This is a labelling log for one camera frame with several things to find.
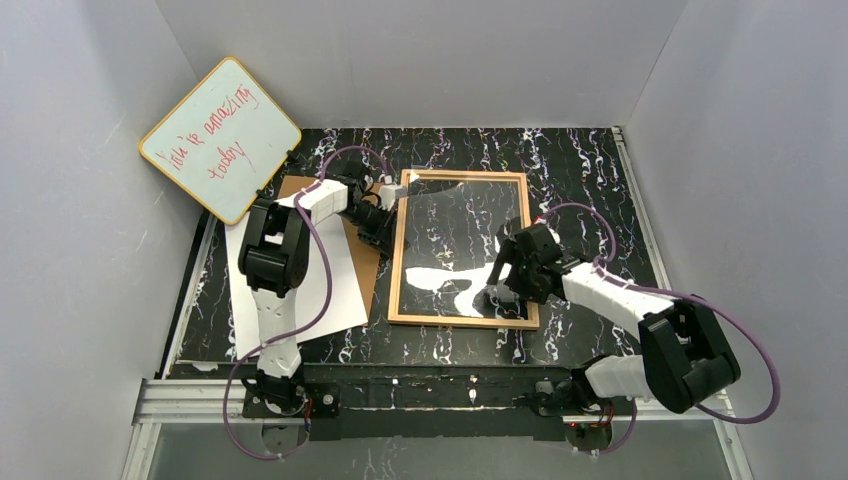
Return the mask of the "yellow-edged whiteboard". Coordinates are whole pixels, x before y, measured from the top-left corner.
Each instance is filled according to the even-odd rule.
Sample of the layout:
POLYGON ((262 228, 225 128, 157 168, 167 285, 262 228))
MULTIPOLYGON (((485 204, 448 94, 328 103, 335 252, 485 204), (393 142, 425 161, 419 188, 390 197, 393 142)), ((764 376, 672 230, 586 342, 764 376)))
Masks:
POLYGON ((230 56, 139 141, 138 150, 212 215, 234 225, 301 139, 290 116, 230 56))

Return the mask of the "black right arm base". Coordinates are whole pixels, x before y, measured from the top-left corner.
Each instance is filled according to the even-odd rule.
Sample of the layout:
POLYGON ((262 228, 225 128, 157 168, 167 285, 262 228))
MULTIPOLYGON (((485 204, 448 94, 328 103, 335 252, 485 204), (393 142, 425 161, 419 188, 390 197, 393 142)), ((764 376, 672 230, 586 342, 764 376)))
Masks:
POLYGON ((537 382, 529 402, 531 409, 543 417, 585 415, 597 423, 610 422, 616 415, 633 412, 631 402, 624 397, 597 397, 582 383, 571 379, 537 382))

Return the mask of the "aluminium mounting rail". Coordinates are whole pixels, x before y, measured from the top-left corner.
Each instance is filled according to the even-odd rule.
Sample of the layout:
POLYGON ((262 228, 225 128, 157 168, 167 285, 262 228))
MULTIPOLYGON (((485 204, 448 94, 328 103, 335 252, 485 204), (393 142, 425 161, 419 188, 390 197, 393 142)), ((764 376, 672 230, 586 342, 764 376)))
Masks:
MULTIPOLYGON (((539 380, 515 369, 484 374, 379 376, 355 368, 332 372, 294 388, 294 402, 313 400, 313 416, 350 411, 487 411, 528 407, 539 380)), ((281 419, 239 380, 151 380, 140 392, 134 420, 215 423, 281 419)))

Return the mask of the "printed colour photo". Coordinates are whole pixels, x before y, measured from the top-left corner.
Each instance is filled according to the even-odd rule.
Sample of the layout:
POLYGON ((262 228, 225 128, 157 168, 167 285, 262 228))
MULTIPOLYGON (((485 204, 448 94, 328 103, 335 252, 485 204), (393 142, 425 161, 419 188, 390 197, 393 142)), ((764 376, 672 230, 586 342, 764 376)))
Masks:
MULTIPOLYGON (((338 222, 338 220, 334 221, 334 216, 335 215, 327 218, 331 219, 331 223, 328 224, 328 230, 333 231, 337 229, 336 233, 339 234, 340 240, 338 240, 339 237, 336 237, 336 241, 330 242, 329 245, 331 245, 331 247, 325 247, 323 241, 322 243, 326 252, 327 248, 332 248, 332 246, 337 248, 340 247, 346 257, 347 247, 344 228, 343 226, 340 226, 340 222, 338 222)), ((238 255, 241 250, 248 219, 248 216, 244 216, 239 223, 225 228, 231 307, 235 330, 235 352, 238 356, 243 356, 249 350, 260 344, 259 320, 256 302, 251 293, 251 289, 247 284, 245 276, 238 269, 238 255)), ((315 241, 310 242, 310 248, 313 245, 317 246, 315 241)), ((324 270, 324 285, 321 285, 321 281, 315 280, 315 277, 313 277, 311 281, 308 281, 306 284, 303 282, 301 286, 297 288, 295 303, 295 318, 297 327, 302 327, 313 320, 319 313, 326 298, 326 271, 318 246, 317 251, 319 253, 318 258, 320 259, 324 270)), ((366 314, 359 285, 357 283, 356 273, 352 268, 351 261, 345 257, 342 257, 341 255, 334 256, 332 254, 328 254, 333 286, 331 302, 327 312, 315 326, 296 336, 299 343, 366 324, 364 323, 366 314), (342 276, 340 277, 340 281, 342 285, 352 287, 353 290, 352 293, 347 293, 346 295, 337 293, 335 302, 333 301, 334 276, 331 268, 334 266, 333 263, 335 263, 337 269, 341 269, 340 271, 342 276)), ((313 260, 313 262, 310 262, 309 253, 309 267, 307 269, 305 280, 310 266, 318 266, 318 261, 313 260)))

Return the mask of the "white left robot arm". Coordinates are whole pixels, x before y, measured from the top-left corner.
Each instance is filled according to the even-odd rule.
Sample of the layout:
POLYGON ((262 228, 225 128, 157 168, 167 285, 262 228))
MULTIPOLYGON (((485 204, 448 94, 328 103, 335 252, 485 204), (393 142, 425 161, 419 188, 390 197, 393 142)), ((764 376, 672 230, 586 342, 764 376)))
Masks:
POLYGON ((259 345, 244 356, 258 356, 256 380, 290 381, 301 365, 296 336, 315 326, 332 300, 332 270, 328 248, 317 226, 332 216, 347 219, 361 242, 383 254, 394 247, 398 203, 407 187, 387 178, 373 192, 361 166, 280 199, 258 199, 249 210, 236 266, 258 314, 259 345), (296 325, 296 296, 307 276, 310 248, 315 243, 326 280, 325 300, 310 322, 296 325))

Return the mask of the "brown frame backing board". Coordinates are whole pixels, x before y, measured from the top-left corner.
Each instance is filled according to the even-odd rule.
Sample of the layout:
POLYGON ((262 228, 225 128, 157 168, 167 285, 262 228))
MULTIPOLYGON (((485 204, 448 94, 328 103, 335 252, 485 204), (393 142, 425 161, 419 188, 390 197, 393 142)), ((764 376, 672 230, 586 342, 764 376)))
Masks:
MULTIPOLYGON (((286 176, 282 181, 278 196, 279 198, 284 198, 295 194, 300 189, 309 187, 311 184, 314 183, 315 180, 315 178, 304 176, 286 176)), ((335 246, 332 246, 332 248, 327 248, 327 252, 328 254, 332 254, 334 256, 341 255, 342 257, 348 258, 351 261, 352 268, 356 273, 357 283, 359 285, 360 294, 365 309, 366 317, 364 323, 367 323, 370 318, 370 313, 373 305, 373 296, 376 289, 377 274, 381 255, 380 252, 375 249, 375 247, 367 245, 358 237, 357 228, 353 225, 351 221, 339 215, 335 215, 333 219, 334 221, 338 220, 338 222, 340 222, 340 226, 343 226, 344 228, 347 256, 345 257, 344 252, 340 249, 340 247, 337 248, 335 246)), ((327 219, 322 221, 320 225, 317 225, 320 238, 324 242, 325 247, 331 247, 331 245, 329 245, 330 242, 336 241, 336 237, 339 237, 339 234, 336 233, 337 229, 333 231, 328 230, 328 224, 330 223, 331 219, 327 219)), ((324 285, 324 270, 318 256, 319 253, 317 251, 317 246, 313 245, 310 248, 310 262, 316 260, 318 261, 318 266, 310 266, 304 284, 306 284, 308 281, 311 281, 311 279, 315 277, 315 280, 320 280, 321 285, 324 285)), ((333 301, 335 302, 335 299, 337 298, 337 293, 346 295, 347 293, 352 293, 353 290, 352 287, 342 285, 340 281, 340 277, 342 276, 342 273, 340 271, 341 269, 337 269, 335 263, 333 263, 333 265, 334 266, 332 266, 331 268, 334 276, 333 301)))

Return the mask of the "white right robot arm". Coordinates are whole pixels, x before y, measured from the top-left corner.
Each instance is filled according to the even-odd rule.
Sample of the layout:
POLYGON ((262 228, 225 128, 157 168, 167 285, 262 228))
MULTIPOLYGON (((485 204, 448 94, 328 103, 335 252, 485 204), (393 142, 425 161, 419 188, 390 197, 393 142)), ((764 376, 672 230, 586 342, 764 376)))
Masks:
POLYGON ((630 397, 684 413, 741 377, 709 309, 642 292, 599 263, 566 254, 544 225, 521 229, 501 244, 485 292, 536 304, 556 297, 594 311, 638 341, 637 355, 600 355, 571 370, 559 387, 576 405, 630 397))

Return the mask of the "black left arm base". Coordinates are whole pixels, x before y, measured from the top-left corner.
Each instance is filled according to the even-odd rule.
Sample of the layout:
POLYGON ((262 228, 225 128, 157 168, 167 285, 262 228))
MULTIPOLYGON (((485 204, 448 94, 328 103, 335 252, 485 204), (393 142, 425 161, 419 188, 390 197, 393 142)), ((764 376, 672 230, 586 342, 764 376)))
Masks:
POLYGON ((245 397, 242 416, 249 419, 334 418, 339 414, 341 391, 336 384, 288 382, 270 385, 242 380, 245 397))

